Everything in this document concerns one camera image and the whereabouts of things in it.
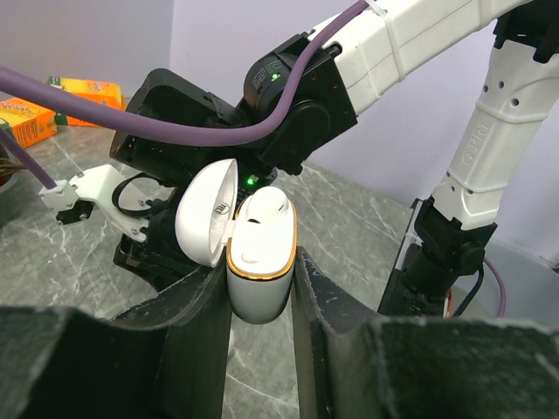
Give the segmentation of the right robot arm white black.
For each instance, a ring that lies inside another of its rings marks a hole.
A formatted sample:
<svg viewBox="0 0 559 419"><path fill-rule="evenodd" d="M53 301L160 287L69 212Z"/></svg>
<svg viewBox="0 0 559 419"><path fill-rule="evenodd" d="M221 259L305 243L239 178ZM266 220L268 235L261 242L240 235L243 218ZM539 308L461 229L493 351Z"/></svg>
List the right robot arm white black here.
<svg viewBox="0 0 559 419"><path fill-rule="evenodd" d="M253 62L346 7L344 1L176 1L169 66L234 102ZM313 153L300 176L279 179L299 212L300 243L367 306L380 302L412 201L431 193L459 145L491 40L484 29L422 66L356 127ZM557 147L552 112L504 193L488 247L511 319L558 319Z"/></svg>

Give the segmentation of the orange box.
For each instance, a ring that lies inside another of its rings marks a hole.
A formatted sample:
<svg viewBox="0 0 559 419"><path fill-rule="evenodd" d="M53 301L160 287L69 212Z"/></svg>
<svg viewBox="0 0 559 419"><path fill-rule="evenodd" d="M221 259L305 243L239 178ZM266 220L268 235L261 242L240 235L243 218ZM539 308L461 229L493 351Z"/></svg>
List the orange box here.
<svg viewBox="0 0 559 419"><path fill-rule="evenodd" d="M124 111L127 107L126 97L122 94L121 87L116 83L50 76L47 84L114 109Z"/></svg>
<svg viewBox="0 0 559 419"><path fill-rule="evenodd" d="M55 113L19 98L1 101L1 125L8 126L18 144L29 148L57 133Z"/></svg>

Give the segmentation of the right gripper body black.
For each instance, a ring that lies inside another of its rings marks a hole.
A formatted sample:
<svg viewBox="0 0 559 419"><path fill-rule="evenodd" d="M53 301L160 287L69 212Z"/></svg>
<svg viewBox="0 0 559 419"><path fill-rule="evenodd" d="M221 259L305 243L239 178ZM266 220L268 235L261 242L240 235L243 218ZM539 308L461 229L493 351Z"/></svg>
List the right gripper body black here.
<svg viewBox="0 0 559 419"><path fill-rule="evenodd" d="M116 246L113 262L162 291L198 268L180 249L175 234L175 211L171 209L153 216L143 243L122 235Z"/></svg>

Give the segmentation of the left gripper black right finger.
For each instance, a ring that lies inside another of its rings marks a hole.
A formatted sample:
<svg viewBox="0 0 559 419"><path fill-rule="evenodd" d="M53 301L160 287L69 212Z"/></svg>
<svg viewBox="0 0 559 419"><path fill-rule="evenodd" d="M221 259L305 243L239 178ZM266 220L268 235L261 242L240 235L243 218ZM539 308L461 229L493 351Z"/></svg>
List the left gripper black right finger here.
<svg viewBox="0 0 559 419"><path fill-rule="evenodd" d="M555 418L558 329L382 317L385 264L302 253L292 300L239 327L236 376L281 418Z"/></svg>

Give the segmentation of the dark grey fruit tray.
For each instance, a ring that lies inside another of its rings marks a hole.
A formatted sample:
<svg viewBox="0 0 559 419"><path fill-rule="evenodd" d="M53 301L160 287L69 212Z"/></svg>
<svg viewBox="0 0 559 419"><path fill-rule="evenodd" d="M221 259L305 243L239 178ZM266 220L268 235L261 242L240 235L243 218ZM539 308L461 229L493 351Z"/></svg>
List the dark grey fruit tray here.
<svg viewBox="0 0 559 419"><path fill-rule="evenodd" d="M1 145L1 158L2 157L9 158L22 166L20 171L16 172L16 174L12 175L7 180L1 178L1 227L4 227L13 215L13 196L16 192L17 182L19 181L21 174L25 171L25 167L8 151L4 145Z"/></svg>

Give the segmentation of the white earbud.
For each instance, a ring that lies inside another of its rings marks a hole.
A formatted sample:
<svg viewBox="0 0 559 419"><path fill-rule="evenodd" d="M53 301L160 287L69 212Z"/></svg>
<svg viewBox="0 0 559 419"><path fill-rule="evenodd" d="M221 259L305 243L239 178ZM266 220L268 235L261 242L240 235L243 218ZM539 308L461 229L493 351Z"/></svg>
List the white earbud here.
<svg viewBox="0 0 559 419"><path fill-rule="evenodd" d="M279 188L267 186L256 191L246 208L246 218L257 223L277 221L287 214L289 200Z"/></svg>

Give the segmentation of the orange box middle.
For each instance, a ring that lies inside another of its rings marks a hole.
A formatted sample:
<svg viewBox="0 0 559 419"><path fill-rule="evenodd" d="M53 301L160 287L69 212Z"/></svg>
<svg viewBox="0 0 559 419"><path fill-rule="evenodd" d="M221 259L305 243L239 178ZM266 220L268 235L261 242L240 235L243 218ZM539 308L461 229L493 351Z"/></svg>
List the orange box middle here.
<svg viewBox="0 0 559 419"><path fill-rule="evenodd" d="M18 144L29 148L57 133L55 113L19 98L1 101L1 125L8 126Z"/></svg>

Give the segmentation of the white gold-rimmed charging case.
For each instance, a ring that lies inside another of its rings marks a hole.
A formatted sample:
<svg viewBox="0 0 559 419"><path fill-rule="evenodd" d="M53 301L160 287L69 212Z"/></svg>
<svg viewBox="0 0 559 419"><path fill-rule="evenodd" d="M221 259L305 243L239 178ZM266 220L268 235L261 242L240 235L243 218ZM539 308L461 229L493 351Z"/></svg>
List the white gold-rimmed charging case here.
<svg viewBox="0 0 559 419"><path fill-rule="evenodd" d="M239 202L238 185L236 160L214 161L204 167L177 206L176 241L197 264L214 268L223 258L232 311L246 323L262 325L277 319L288 300L297 248L297 213L287 198L287 214L279 220L248 220L247 204L259 189Z"/></svg>

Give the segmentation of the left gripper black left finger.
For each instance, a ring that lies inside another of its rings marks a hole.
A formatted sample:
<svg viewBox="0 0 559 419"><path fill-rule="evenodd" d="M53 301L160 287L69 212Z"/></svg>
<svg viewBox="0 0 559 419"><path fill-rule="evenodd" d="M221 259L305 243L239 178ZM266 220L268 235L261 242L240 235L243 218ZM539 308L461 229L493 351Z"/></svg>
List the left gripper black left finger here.
<svg viewBox="0 0 559 419"><path fill-rule="evenodd" d="M4 418L219 418L231 327L226 266L198 267L111 320L1 310Z"/></svg>

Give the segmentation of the orange box right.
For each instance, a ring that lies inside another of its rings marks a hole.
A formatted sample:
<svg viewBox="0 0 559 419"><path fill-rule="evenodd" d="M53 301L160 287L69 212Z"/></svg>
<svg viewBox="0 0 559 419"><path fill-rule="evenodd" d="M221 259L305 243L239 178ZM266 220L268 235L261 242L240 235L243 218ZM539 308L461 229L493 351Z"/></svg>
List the orange box right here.
<svg viewBox="0 0 559 419"><path fill-rule="evenodd" d="M124 111L127 107L126 97L122 94L121 87L116 83L50 76L47 84L114 109Z"/></svg>

